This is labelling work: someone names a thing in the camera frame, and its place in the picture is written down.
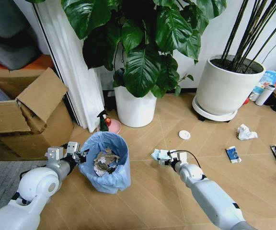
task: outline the white bottle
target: white bottle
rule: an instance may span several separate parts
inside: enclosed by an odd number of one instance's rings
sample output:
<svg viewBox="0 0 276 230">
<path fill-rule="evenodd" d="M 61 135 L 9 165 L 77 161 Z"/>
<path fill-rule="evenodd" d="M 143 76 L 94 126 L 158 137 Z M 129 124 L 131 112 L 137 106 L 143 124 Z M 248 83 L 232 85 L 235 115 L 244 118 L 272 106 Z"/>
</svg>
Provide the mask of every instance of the white bottle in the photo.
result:
<svg viewBox="0 0 276 230">
<path fill-rule="evenodd" d="M 263 93 L 258 97 L 255 104 L 263 105 L 275 89 L 276 87 L 274 85 L 268 85 L 267 88 L 265 88 L 265 90 L 263 91 Z"/>
</svg>

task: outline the gray rug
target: gray rug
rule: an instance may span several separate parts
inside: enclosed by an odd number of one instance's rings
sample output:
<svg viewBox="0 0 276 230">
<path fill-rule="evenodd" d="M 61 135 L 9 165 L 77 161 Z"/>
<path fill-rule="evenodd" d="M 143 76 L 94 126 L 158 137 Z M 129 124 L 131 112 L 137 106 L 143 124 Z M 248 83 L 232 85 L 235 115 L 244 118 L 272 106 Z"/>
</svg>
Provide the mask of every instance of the gray rug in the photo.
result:
<svg viewBox="0 0 276 230">
<path fill-rule="evenodd" d="M 45 163 L 46 161 L 0 161 L 0 208 L 8 204 L 17 191 L 20 173 Z"/>
</svg>

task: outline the red object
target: red object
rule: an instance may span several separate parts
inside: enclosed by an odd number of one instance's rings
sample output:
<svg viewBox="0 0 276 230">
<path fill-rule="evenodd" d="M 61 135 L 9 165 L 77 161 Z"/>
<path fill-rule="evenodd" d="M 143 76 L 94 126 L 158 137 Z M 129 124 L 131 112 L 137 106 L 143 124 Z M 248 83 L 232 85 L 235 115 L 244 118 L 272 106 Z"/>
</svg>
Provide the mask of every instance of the red object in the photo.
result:
<svg viewBox="0 0 276 230">
<path fill-rule="evenodd" d="M 247 104 L 249 102 L 249 98 L 245 99 L 243 104 Z"/>
<path fill-rule="evenodd" d="M 111 119 L 109 117 L 107 117 L 105 119 L 105 122 L 106 122 L 106 124 L 107 124 L 108 127 L 111 125 Z"/>
</svg>

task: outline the plastic bag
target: plastic bag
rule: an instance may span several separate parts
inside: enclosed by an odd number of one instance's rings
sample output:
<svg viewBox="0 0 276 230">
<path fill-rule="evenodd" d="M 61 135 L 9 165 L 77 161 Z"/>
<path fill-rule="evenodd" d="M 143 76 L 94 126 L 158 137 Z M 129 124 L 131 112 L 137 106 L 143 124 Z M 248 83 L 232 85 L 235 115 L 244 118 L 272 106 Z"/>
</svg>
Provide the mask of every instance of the plastic bag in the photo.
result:
<svg viewBox="0 0 276 230">
<path fill-rule="evenodd" d="M 100 151 L 105 151 L 107 147 L 110 147 L 120 159 L 116 170 L 112 174 L 106 173 L 102 177 L 98 177 L 94 171 L 93 160 Z M 123 191 L 130 186 L 128 147 L 120 135 L 112 132 L 97 132 L 84 143 L 81 151 L 86 149 L 90 149 L 87 154 L 86 163 L 80 164 L 79 169 L 96 190 L 103 193 L 115 194 L 119 189 Z"/>
</svg>

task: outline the orange surface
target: orange surface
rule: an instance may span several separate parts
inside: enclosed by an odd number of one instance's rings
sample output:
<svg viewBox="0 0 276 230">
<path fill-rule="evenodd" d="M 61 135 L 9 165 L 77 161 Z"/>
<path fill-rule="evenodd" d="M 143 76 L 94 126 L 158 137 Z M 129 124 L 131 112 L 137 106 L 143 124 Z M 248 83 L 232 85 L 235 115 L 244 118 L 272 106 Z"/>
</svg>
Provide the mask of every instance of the orange surface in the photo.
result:
<svg viewBox="0 0 276 230">
<path fill-rule="evenodd" d="M 54 64 L 50 55 L 42 54 L 32 63 L 28 64 L 22 69 L 47 69 L 48 67 L 53 68 Z M 0 64 L 0 69 L 7 69 L 5 66 Z"/>
</svg>

